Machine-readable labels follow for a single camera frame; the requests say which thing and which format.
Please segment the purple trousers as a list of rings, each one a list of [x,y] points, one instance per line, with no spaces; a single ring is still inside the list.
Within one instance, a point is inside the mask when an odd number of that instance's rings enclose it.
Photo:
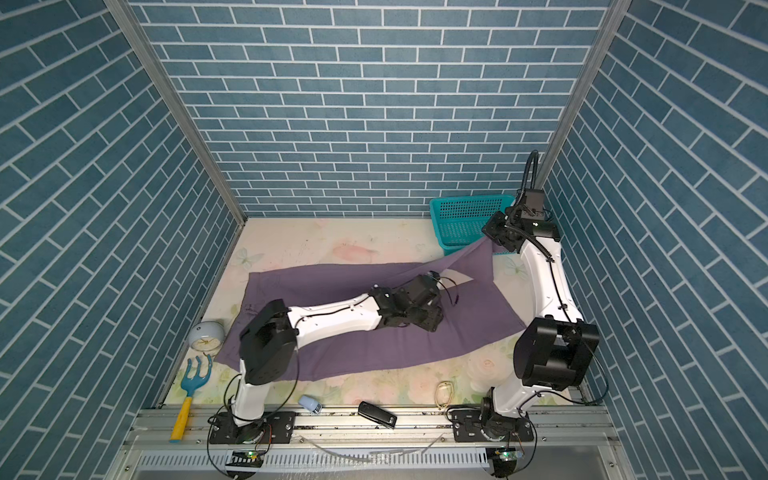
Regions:
[[[488,239],[427,263],[318,264],[252,273],[240,312],[216,362],[238,369],[240,336],[273,300],[291,309],[327,304],[327,315],[296,320],[300,365],[285,373],[317,381],[338,375],[401,369],[450,359],[525,329],[494,282],[493,244]],[[467,280],[443,294],[443,318],[435,331],[395,321],[385,325],[370,290],[399,287],[420,275],[450,271]]]

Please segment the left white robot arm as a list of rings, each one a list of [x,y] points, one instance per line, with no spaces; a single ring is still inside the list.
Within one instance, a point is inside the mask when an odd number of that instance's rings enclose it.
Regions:
[[[350,300],[311,307],[269,302],[239,335],[240,384],[225,402],[237,427],[258,423],[272,384],[303,347],[350,332],[414,325],[434,332],[443,319],[438,276],[419,275],[395,288],[373,286]]]

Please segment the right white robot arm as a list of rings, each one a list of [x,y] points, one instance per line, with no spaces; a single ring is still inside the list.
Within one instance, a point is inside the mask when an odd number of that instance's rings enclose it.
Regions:
[[[491,440],[534,438],[527,408],[545,395],[583,381],[600,342],[570,294],[557,226],[524,218],[511,209],[495,213],[483,227],[494,244],[520,255],[533,286],[534,318],[517,340],[513,370],[483,399],[480,428]]]

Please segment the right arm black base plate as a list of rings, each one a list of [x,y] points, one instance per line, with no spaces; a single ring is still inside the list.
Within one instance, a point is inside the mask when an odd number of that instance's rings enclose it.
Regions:
[[[483,413],[479,409],[469,407],[451,408],[445,414],[457,443],[526,443],[535,439],[532,424],[525,418]]]

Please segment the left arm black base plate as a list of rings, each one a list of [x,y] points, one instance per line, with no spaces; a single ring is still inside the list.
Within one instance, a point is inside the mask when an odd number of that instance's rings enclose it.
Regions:
[[[210,444],[289,444],[293,435],[295,412],[268,413],[265,419],[238,426],[232,414],[219,412],[209,419]]]

